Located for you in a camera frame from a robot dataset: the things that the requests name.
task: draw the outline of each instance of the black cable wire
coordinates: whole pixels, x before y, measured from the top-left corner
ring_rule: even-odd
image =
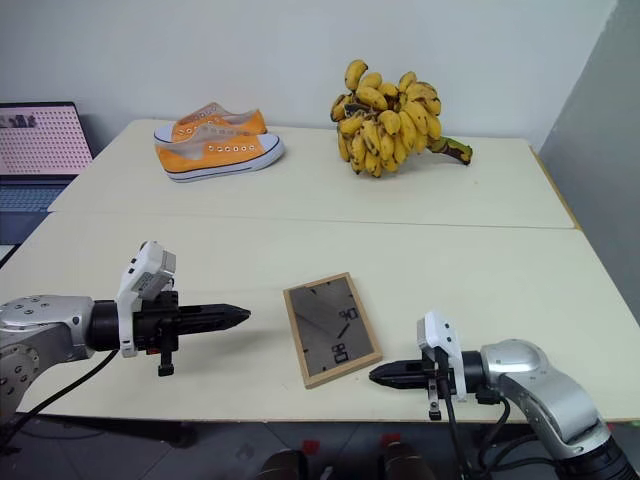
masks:
[[[91,377],[93,377],[96,373],[98,373],[100,370],[102,370],[104,367],[106,367],[107,364],[111,360],[113,360],[113,358],[117,355],[117,353],[118,353],[118,350],[111,351],[109,353],[109,355],[107,355],[104,360],[102,360],[98,365],[93,367],[89,372],[85,373],[78,380],[76,380],[72,384],[66,386],[65,388],[63,388],[62,390],[58,391],[57,393],[54,393],[49,398],[47,398],[45,401],[39,403],[38,405],[33,407],[31,410],[29,410],[27,413],[22,415],[20,417],[20,419],[16,423],[14,423],[12,427],[10,427],[9,433],[7,433],[6,437],[2,439],[2,443],[0,444],[0,451],[2,451],[4,449],[4,447],[6,447],[9,444],[9,442],[15,436],[15,434],[18,433],[20,431],[20,429],[22,427],[24,427],[29,420],[31,420],[33,417],[35,417],[38,413],[40,413],[42,410],[47,408],[53,402],[58,400],[60,397],[63,397],[64,395],[69,393],[71,390],[73,390],[74,388],[82,385],[84,382],[86,382]]]
[[[510,463],[502,463],[493,468],[493,472],[504,472],[505,470],[513,470],[514,468],[525,467],[527,465],[549,465],[551,467],[556,466],[556,462],[550,458],[545,457],[530,457],[523,458],[522,460],[516,460]]]
[[[471,466],[467,461],[467,457],[464,454],[464,448],[460,441],[460,432],[458,432],[458,422],[456,421],[456,414],[453,410],[453,402],[451,401],[451,390],[449,389],[449,381],[446,378],[438,380],[440,384],[440,391],[444,397],[444,403],[447,406],[447,416],[449,417],[449,433],[451,434],[451,440],[453,441],[453,447],[458,457],[458,463],[462,467],[462,473],[466,478],[471,478]]]
[[[514,449],[518,448],[520,445],[524,445],[525,443],[535,442],[536,440],[538,440],[538,436],[535,433],[511,440],[502,448],[502,450],[500,450],[500,452],[498,452],[493,460],[491,460],[487,468],[489,470],[493,470],[502,461],[502,459],[509,455]]]
[[[26,430],[20,430],[20,435],[26,435],[27,437],[37,438],[40,440],[86,440],[87,438],[99,437],[106,432],[88,433],[86,435],[76,435],[71,437],[65,437],[64,435],[40,435],[39,433],[31,433]]]
[[[489,448],[491,447],[491,444],[493,443],[493,440],[496,438],[496,435],[498,435],[498,433],[500,432],[500,429],[502,429],[505,423],[507,423],[507,420],[509,419],[509,415],[511,414],[511,405],[509,405],[509,401],[503,396],[500,396],[500,401],[504,405],[504,411],[502,412],[500,419],[487,432],[484,439],[482,440],[482,443],[480,444],[480,449],[478,450],[478,465],[483,470],[487,468],[487,465],[484,460],[484,457],[487,454],[487,450],[489,450]]]

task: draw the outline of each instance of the laptop screen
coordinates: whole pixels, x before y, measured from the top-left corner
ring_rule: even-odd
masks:
[[[72,102],[0,104],[0,175],[77,175],[91,160]]]

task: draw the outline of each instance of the laptop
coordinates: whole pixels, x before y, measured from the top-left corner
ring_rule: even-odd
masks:
[[[92,159],[73,102],[0,103],[0,245],[24,242]]]

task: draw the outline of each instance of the sneaker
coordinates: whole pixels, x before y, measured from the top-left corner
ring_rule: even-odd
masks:
[[[207,125],[189,140],[165,142],[156,137],[158,158],[169,178],[192,182],[268,167],[284,153],[280,137],[270,133],[230,137]]]
[[[163,142],[184,142],[193,137],[201,125],[216,127],[217,134],[227,136],[267,133],[260,110],[231,113],[214,102],[177,122],[156,129],[155,137]]]

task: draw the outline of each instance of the white bracket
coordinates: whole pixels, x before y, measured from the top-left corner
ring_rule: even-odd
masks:
[[[145,242],[131,259],[115,298],[123,356],[135,357],[138,353],[133,339],[133,314],[140,311],[142,300],[153,300],[165,287],[172,286],[175,271],[176,256],[157,242]]]
[[[436,347],[447,353],[456,382],[456,396],[459,402],[466,401],[467,384],[464,381],[462,350],[453,324],[438,312],[427,313],[424,318],[418,320],[418,347],[434,362]]]

